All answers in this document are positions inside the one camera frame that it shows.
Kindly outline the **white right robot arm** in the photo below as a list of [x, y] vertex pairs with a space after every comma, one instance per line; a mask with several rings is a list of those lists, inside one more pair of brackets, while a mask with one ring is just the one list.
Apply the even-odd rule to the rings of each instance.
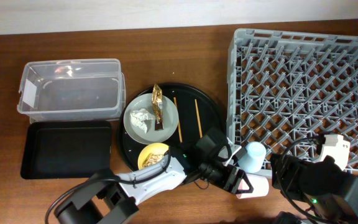
[[313, 163], [294, 156], [270, 158], [272, 186], [316, 223], [358, 223], [358, 177], [342, 171], [332, 157]]

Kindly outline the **yellow bowl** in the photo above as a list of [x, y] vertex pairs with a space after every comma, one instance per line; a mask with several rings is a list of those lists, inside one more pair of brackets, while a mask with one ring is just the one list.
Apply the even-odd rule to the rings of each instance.
[[169, 146], [164, 143], [153, 143], [153, 144], [149, 144], [148, 146], [144, 147], [138, 157], [138, 161], [137, 161], [138, 168], [143, 169], [142, 163], [150, 153], [157, 153], [157, 154], [164, 153], [164, 155], [165, 155], [165, 153], [168, 151], [168, 149], [169, 149]]

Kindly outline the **pink cup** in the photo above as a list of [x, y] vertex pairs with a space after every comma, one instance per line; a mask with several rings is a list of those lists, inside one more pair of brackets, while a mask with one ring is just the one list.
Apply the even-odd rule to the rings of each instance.
[[247, 174], [247, 178], [253, 186], [252, 193], [236, 194], [238, 199], [264, 197], [269, 193], [269, 182], [266, 177], [254, 174]]

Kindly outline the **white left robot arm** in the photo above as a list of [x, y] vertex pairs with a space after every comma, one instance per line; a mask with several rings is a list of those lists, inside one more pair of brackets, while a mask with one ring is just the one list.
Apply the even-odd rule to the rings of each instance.
[[127, 223], [142, 202], [198, 179], [234, 195], [251, 194], [247, 174], [228, 163], [232, 147], [221, 130], [211, 128], [196, 142], [169, 146], [149, 167], [126, 174], [101, 170], [59, 196], [44, 221], [54, 214], [59, 223]]

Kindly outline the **light blue cup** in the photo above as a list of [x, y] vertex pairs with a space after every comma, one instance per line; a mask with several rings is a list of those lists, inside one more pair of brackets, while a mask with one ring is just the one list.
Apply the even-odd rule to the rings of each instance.
[[257, 141], [245, 146], [245, 154], [237, 162], [238, 166], [246, 173], [254, 174], [261, 170], [266, 156], [265, 146]]

